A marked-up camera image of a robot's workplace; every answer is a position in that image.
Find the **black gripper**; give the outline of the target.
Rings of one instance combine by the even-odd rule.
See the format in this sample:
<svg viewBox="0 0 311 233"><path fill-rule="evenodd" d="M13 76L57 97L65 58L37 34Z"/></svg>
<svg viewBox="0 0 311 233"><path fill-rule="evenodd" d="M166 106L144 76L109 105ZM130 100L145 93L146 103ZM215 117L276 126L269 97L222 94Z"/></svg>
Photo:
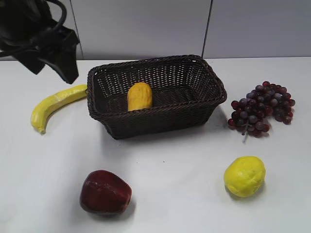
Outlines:
<svg viewBox="0 0 311 233"><path fill-rule="evenodd" d="M15 57L36 75L47 64L64 82L73 84L79 76L79 39L75 30L65 26L67 16L68 10L59 0L2 0L1 57Z"/></svg>

